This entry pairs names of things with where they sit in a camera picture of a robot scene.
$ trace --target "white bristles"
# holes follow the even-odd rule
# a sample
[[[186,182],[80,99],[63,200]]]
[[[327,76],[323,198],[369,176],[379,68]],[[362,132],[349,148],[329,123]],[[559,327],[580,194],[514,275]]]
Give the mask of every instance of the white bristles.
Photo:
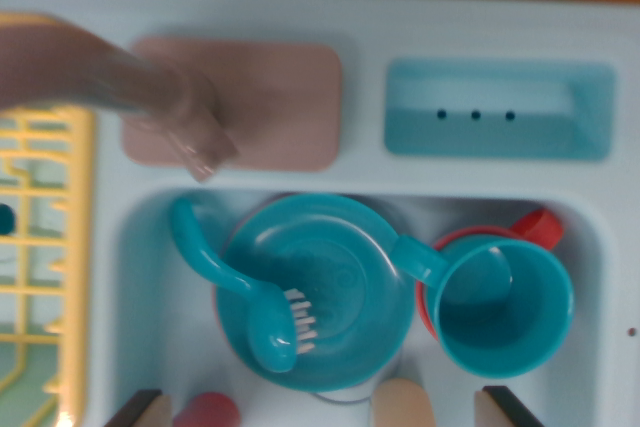
[[[298,289],[289,289],[284,293],[288,301],[304,299],[304,294]]]
[[[298,355],[306,354],[314,347],[315,347],[315,344],[312,344],[311,342],[306,344],[300,344],[300,346],[298,347]]]
[[[315,321],[315,317],[305,317],[304,319],[296,320],[296,325],[313,324]]]
[[[314,339],[318,337],[318,332],[311,330],[310,324],[316,322],[315,317],[309,316],[307,309],[311,308],[311,302],[304,300],[305,296],[298,289],[290,289],[284,293],[287,300],[291,303],[291,311],[298,334],[298,354],[306,354],[315,347],[312,342],[302,342],[303,340]]]
[[[291,304],[291,310],[300,310],[300,309],[308,309],[311,307],[311,302],[294,302]]]
[[[315,330],[310,330],[309,332],[303,332],[298,335],[298,340],[309,340],[314,339],[318,336],[318,333]]]

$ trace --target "teal plate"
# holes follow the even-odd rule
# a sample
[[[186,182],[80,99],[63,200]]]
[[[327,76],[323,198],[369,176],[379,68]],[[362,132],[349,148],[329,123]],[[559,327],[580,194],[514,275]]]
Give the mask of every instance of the teal plate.
[[[376,212],[346,197],[294,195],[260,210],[234,233],[223,258],[250,277],[302,291],[318,337],[293,370],[266,371],[249,348],[246,302],[217,289],[233,350],[255,373],[291,389],[326,392],[367,380],[398,351],[413,316],[414,281],[388,258],[397,238]]]

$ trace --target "drying rack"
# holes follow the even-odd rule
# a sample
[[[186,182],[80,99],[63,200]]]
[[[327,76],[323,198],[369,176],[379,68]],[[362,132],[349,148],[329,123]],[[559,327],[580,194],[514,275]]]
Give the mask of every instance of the drying rack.
[[[20,418],[23,413],[11,415],[10,408],[8,416],[23,427],[47,425],[52,417],[57,427],[69,427],[82,415],[86,390],[93,114],[74,106],[18,108],[2,116],[2,126],[0,159],[5,177],[0,198],[17,204],[17,221],[13,234],[0,237],[0,245],[15,246],[16,252],[15,279],[0,284],[0,296],[10,294],[16,302],[13,329],[9,329],[13,332],[0,333],[0,343],[13,344],[15,353],[13,368],[0,378],[0,402],[25,377],[29,363],[36,362],[29,349],[54,346],[57,373],[40,386],[45,395],[26,397],[28,418]],[[47,169],[57,174],[39,179]],[[59,230],[33,225],[34,208],[43,201],[63,214]],[[57,284],[41,285],[30,279],[34,248],[63,252],[48,263],[51,271],[61,275]],[[60,298],[60,312],[54,321],[34,326],[30,304],[45,296]]]

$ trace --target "teal sponge holder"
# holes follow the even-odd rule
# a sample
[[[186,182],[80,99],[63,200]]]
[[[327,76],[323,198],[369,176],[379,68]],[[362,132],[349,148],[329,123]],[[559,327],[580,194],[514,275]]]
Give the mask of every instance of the teal sponge holder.
[[[599,63],[398,59],[385,145],[411,156],[602,160],[615,79]]]

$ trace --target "teal mug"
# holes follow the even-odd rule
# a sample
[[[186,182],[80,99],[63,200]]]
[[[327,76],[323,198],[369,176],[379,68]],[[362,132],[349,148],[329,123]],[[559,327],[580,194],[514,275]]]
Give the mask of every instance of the teal mug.
[[[569,332],[573,287],[562,263],[531,242],[468,235],[440,251],[401,236],[391,262],[427,286],[427,310],[445,352],[491,378],[528,372]]]

